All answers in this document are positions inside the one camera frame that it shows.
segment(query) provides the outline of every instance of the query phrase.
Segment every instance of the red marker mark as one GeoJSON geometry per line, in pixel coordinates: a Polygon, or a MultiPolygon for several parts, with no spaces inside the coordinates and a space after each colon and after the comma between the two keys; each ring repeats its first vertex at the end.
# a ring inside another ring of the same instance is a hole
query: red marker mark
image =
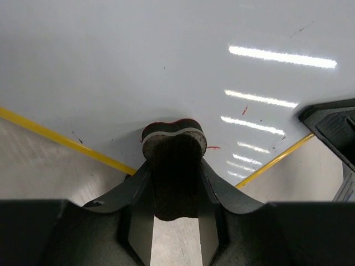
{"type": "Polygon", "coordinates": [[[243,111],[242,115],[245,115],[246,110],[248,110],[248,106],[246,106],[246,107],[245,107],[245,109],[244,109],[244,111],[243,111]]]}
{"type": "Polygon", "coordinates": [[[216,149],[220,149],[221,147],[218,147],[218,146],[208,146],[207,147],[207,149],[214,149],[214,150],[216,150],[216,149]]]}

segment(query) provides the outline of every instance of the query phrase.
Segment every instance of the yellow board border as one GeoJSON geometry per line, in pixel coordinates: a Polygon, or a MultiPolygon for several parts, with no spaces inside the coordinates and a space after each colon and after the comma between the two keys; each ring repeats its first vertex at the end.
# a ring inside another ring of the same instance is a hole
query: yellow board border
{"type": "Polygon", "coordinates": [[[292,151],[296,150],[297,148],[302,146],[304,143],[306,143],[308,140],[310,140],[313,137],[314,137],[314,134],[309,133],[307,136],[305,136],[304,138],[302,138],[301,140],[299,140],[295,144],[293,144],[291,147],[289,147],[286,151],[284,151],[283,153],[281,153],[280,155],[278,155],[277,157],[272,159],[270,162],[268,162],[267,164],[262,166],[259,170],[255,171],[254,173],[249,175],[249,177],[247,177],[246,179],[244,179],[240,183],[236,184],[235,187],[241,188],[242,186],[246,185],[247,183],[252,181],[255,177],[257,177],[261,173],[265,172],[267,169],[269,169],[271,166],[273,166],[277,162],[280,162],[283,158],[285,158],[287,155],[289,155],[292,151]]]}
{"type": "MultiPolygon", "coordinates": [[[[97,152],[97,151],[94,151],[88,147],[85,147],[84,145],[82,145],[80,143],[77,143],[65,136],[62,136],[61,134],[58,134],[58,133],[56,133],[56,132],[54,132],[42,125],[38,125],[35,122],[33,122],[27,118],[24,118],[14,112],[11,112],[3,107],[0,107],[0,117],[4,118],[12,123],[15,123],[19,126],[22,126],[28,130],[31,130],[39,135],[42,135],[48,139],[51,139],[59,144],[70,147],[73,150],[81,152],[81,153],[83,153],[95,160],[98,160],[102,163],[105,163],[106,165],[109,165],[115,169],[118,169],[118,170],[128,173],[130,175],[133,175],[134,173],[136,173],[135,169],[133,169],[127,165],[124,165],[123,163],[115,161],[112,158],[101,154],[100,152],[97,152]]],[[[249,177],[247,177],[246,179],[244,179],[243,181],[238,183],[235,187],[240,188],[240,187],[244,186],[245,184],[247,184],[248,182],[253,180],[255,177],[257,177],[258,175],[260,175],[261,173],[263,173],[264,171],[269,169],[271,166],[273,166],[277,162],[281,161],[283,158],[285,158],[287,155],[289,155],[292,151],[296,150],[298,147],[300,147],[306,141],[311,139],[313,136],[314,136],[313,133],[308,134],[303,139],[299,140],[297,143],[295,143],[290,148],[288,148],[286,151],[284,151],[283,153],[281,153],[280,155],[278,155],[277,157],[272,159],[270,162],[268,162],[267,164],[262,166],[259,170],[255,171],[249,177]]]]}
{"type": "Polygon", "coordinates": [[[62,136],[61,134],[58,134],[44,126],[38,125],[35,122],[32,122],[28,120],[27,118],[24,118],[18,114],[15,114],[14,112],[11,112],[3,107],[0,107],[0,117],[15,123],[19,126],[22,126],[26,129],[29,129],[37,134],[40,134],[44,137],[47,137],[53,141],[56,141],[59,144],[62,144],[64,146],[67,146],[69,148],[72,148],[73,150],[79,151],[93,159],[96,159],[100,162],[103,162],[115,169],[121,170],[125,173],[128,173],[130,175],[133,175],[136,173],[136,170],[124,165],[123,163],[120,163],[118,161],[113,160],[112,158],[105,156],[101,154],[100,152],[94,151],[90,148],[85,147],[82,144],[79,144],[73,140],[70,140],[69,138],[62,136]]]}

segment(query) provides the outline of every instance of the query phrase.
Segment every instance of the yellow strip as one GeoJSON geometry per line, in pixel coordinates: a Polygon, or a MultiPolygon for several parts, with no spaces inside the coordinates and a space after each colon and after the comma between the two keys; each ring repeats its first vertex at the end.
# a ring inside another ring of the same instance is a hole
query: yellow strip
{"type": "Polygon", "coordinates": [[[255,177],[260,175],[261,173],[265,172],[267,169],[269,169],[271,166],[276,164],[277,162],[281,161],[283,158],[285,158],[287,155],[289,155],[292,151],[296,150],[300,146],[302,146],[305,142],[313,138],[314,134],[309,133],[307,136],[305,136],[303,139],[299,140],[297,143],[293,144],[291,147],[289,147],[286,151],[284,151],[282,154],[278,155],[276,158],[272,159],[270,162],[262,166],[259,170],[255,171],[249,177],[244,179],[242,182],[236,184],[236,188],[241,188],[242,186],[246,185],[250,181],[252,181],[255,177]]]}
{"type": "Polygon", "coordinates": [[[44,137],[47,137],[51,140],[54,140],[56,142],[58,142],[59,144],[62,144],[64,146],[70,147],[76,151],[79,151],[93,159],[96,159],[100,162],[103,162],[113,168],[116,168],[118,170],[121,170],[125,173],[128,173],[130,175],[133,175],[136,170],[134,170],[133,168],[124,165],[123,163],[120,163],[118,161],[115,161],[113,159],[111,159],[110,157],[107,157],[97,151],[93,151],[90,148],[87,148],[73,140],[68,139],[67,137],[64,137],[44,126],[38,125],[35,122],[32,122],[22,116],[19,116],[17,114],[15,114],[14,112],[11,112],[3,107],[0,107],[0,117],[9,120],[17,125],[23,126],[26,129],[29,129],[31,131],[34,131],[37,134],[40,134],[44,137]]]}

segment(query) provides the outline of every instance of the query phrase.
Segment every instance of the yellow edge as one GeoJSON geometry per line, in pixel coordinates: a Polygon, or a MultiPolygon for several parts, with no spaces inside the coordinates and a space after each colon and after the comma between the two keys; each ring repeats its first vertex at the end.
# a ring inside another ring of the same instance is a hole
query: yellow edge
{"type": "Polygon", "coordinates": [[[94,151],[90,148],[87,148],[73,140],[68,139],[67,137],[64,137],[44,126],[38,125],[35,122],[32,122],[18,114],[15,114],[14,112],[11,112],[3,107],[0,107],[0,117],[11,121],[17,125],[23,126],[26,129],[29,129],[31,131],[34,131],[37,134],[40,134],[44,137],[47,137],[53,141],[56,141],[57,143],[60,143],[64,146],[70,147],[76,151],[79,151],[93,159],[96,159],[100,162],[103,162],[113,168],[116,168],[118,170],[121,170],[125,173],[128,173],[130,175],[133,175],[136,170],[134,170],[133,168],[124,165],[123,163],[120,163],[118,161],[115,161],[113,159],[111,159],[110,157],[107,157],[97,151],[94,151]]]}
{"type": "Polygon", "coordinates": [[[293,144],[291,147],[289,147],[286,151],[284,151],[282,154],[278,155],[276,158],[272,159],[270,162],[265,164],[263,167],[261,167],[259,170],[255,171],[249,177],[241,181],[240,183],[236,184],[236,188],[241,188],[242,186],[246,185],[250,181],[252,181],[255,177],[260,175],[261,173],[265,172],[267,169],[269,169],[271,166],[276,164],[277,162],[281,161],[283,158],[285,158],[287,155],[289,155],[292,151],[296,150],[300,146],[302,146],[305,142],[313,138],[314,134],[309,133],[307,136],[305,136],[303,139],[299,140],[297,143],[293,144]]]}

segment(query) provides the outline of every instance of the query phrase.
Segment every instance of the glossy white surface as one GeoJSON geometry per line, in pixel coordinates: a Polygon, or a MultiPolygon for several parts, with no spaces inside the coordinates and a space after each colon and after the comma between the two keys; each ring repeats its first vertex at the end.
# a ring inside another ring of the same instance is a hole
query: glossy white surface
{"type": "Polygon", "coordinates": [[[235,185],[308,133],[303,107],[355,96],[352,1],[0,6],[0,106],[134,168],[144,126],[191,117],[235,185]]]}

